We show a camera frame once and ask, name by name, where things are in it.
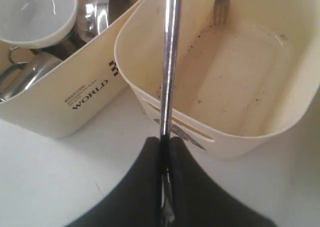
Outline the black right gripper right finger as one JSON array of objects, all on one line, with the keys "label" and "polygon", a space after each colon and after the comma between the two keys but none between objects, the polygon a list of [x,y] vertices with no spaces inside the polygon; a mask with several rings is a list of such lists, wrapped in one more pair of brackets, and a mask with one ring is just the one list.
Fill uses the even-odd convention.
[{"label": "black right gripper right finger", "polygon": [[274,227],[275,223],[222,189],[194,159],[184,141],[169,141],[177,227]]}]

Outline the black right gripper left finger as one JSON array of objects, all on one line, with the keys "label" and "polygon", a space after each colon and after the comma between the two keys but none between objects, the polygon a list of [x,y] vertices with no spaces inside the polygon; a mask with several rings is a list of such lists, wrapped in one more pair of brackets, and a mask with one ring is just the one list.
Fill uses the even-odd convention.
[{"label": "black right gripper left finger", "polygon": [[132,167],[97,205],[68,224],[70,227],[157,227],[161,188],[160,140],[148,137]]}]

